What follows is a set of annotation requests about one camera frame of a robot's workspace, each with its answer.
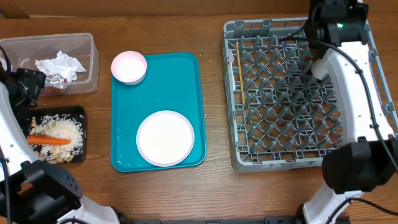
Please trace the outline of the wooden skewer stick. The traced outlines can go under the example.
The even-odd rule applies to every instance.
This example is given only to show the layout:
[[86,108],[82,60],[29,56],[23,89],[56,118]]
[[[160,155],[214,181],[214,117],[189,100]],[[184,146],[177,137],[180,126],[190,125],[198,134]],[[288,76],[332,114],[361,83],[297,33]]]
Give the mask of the wooden skewer stick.
[[240,87],[241,87],[241,97],[242,97],[242,104],[243,106],[246,104],[246,98],[245,98],[245,93],[244,93],[244,82],[243,82],[243,74],[242,74],[242,68],[241,68],[241,57],[240,57],[240,51],[239,51],[239,41],[236,41],[236,54],[237,54],[237,64],[238,64],[238,70],[239,70],[239,82],[240,82]]

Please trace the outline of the white plastic fork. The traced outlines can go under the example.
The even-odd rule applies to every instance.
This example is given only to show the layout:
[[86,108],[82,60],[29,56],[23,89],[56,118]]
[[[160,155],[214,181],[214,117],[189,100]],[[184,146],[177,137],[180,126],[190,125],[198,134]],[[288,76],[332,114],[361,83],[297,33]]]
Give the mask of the white plastic fork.
[[234,68],[233,68],[233,62],[234,62],[234,54],[233,51],[231,49],[228,50],[229,53],[229,69],[231,72],[231,79],[232,79],[232,86],[233,86],[233,91],[236,91],[236,84],[235,84],[235,80],[234,80]]

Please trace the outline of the white paper cup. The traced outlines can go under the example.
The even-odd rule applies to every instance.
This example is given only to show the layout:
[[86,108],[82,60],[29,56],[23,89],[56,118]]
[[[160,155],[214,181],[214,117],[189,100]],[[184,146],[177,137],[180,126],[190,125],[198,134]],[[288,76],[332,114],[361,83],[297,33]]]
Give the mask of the white paper cup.
[[322,80],[328,74],[328,70],[326,69],[326,60],[320,58],[316,59],[312,63],[311,72],[316,79]]

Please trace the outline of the white napkin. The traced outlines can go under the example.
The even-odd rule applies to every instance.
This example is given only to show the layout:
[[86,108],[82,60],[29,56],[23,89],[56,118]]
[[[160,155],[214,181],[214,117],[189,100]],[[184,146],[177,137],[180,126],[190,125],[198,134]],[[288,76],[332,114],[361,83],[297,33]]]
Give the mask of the white napkin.
[[76,81],[78,73],[86,72],[86,69],[75,57],[70,57],[61,50],[53,59],[36,60],[35,66],[46,75],[59,74],[67,82]]

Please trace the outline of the red snack wrapper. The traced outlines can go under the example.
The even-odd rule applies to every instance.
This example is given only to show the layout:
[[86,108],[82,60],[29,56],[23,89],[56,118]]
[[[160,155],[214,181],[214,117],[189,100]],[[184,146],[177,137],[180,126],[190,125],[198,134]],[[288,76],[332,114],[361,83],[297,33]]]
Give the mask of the red snack wrapper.
[[61,75],[47,75],[45,79],[45,87],[53,87],[58,89],[66,89],[67,82]]

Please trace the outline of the orange carrot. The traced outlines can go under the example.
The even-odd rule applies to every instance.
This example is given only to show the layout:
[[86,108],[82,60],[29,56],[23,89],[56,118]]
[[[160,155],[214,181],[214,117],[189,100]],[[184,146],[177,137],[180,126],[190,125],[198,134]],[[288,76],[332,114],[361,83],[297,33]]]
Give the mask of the orange carrot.
[[31,135],[27,136],[27,142],[29,144],[41,144],[41,145],[66,145],[70,144],[68,139],[51,138],[47,136]]

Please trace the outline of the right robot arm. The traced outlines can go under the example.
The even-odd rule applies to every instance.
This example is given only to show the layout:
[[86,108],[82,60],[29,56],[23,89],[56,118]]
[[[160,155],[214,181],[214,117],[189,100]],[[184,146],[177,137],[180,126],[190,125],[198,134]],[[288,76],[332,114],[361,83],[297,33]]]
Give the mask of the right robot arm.
[[324,182],[302,208],[306,223],[335,223],[352,202],[397,173],[397,138],[384,116],[370,63],[368,5],[312,1],[305,35],[317,52],[313,76],[335,88],[343,140],[322,162]]

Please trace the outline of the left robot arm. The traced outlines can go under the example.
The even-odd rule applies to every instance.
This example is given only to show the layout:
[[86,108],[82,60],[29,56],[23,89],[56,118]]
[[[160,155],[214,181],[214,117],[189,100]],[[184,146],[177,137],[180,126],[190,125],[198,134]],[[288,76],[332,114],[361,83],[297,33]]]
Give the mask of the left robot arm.
[[84,196],[68,170],[41,161],[29,146],[1,71],[1,216],[8,223],[129,223],[113,207]]

